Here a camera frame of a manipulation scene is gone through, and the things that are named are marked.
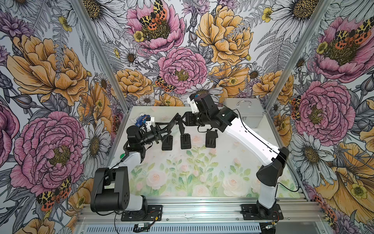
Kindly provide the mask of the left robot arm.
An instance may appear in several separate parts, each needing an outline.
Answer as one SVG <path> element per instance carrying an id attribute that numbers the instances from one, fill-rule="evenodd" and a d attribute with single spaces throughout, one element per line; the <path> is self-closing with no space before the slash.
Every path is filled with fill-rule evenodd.
<path id="1" fill-rule="evenodd" d="M 179 125 L 184 132 L 179 114 L 169 123 L 155 123 L 149 127 L 143 124 L 144 128 L 132 125 L 127 128 L 124 156 L 113 167 L 99 168 L 95 172 L 90 203 L 92 212 L 101 216 L 123 213 L 129 215 L 131 221 L 146 220 L 151 213 L 147 199 L 131 194 L 129 176 L 145 159 L 146 146 L 165 142 L 171 137 L 175 125 Z"/>

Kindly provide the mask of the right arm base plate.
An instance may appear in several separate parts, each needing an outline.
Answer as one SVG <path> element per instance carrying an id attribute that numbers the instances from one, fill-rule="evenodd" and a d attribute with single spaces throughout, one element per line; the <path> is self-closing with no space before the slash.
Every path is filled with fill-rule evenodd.
<path id="1" fill-rule="evenodd" d="M 283 220 L 283 213 L 280 206 L 275 203 L 272 208 L 268 209 L 261 205 L 256 204 L 242 204 L 241 211 L 244 220 Z"/>

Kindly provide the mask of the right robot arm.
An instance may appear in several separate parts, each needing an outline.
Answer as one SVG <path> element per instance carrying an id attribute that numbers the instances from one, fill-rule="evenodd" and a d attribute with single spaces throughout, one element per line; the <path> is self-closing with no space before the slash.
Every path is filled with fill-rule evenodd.
<path id="1" fill-rule="evenodd" d="M 220 109 L 210 94 L 190 95 L 187 102 L 190 112 L 183 115 L 185 126 L 202 127 L 209 125 L 206 131 L 206 147 L 215 148 L 218 131 L 237 140 L 254 154 L 262 164 L 256 173 L 260 181 L 260 195 L 255 205 L 247 212 L 260 220 L 280 218 L 280 209 L 276 202 L 279 178 L 287 163 L 289 150 L 279 148 L 254 132 L 242 120 L 240 112 L 228 107 Z"/>

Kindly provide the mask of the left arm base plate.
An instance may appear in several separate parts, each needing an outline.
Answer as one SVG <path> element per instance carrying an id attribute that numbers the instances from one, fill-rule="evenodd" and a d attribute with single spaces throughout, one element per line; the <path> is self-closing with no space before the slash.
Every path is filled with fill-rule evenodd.
<path id="1" fill-rule="evenodd" d="M 126 211 L 121 216 L 123 222 L 153 222 L 161 221 L 163 205 L 148 205 L 140 211 Z"/>

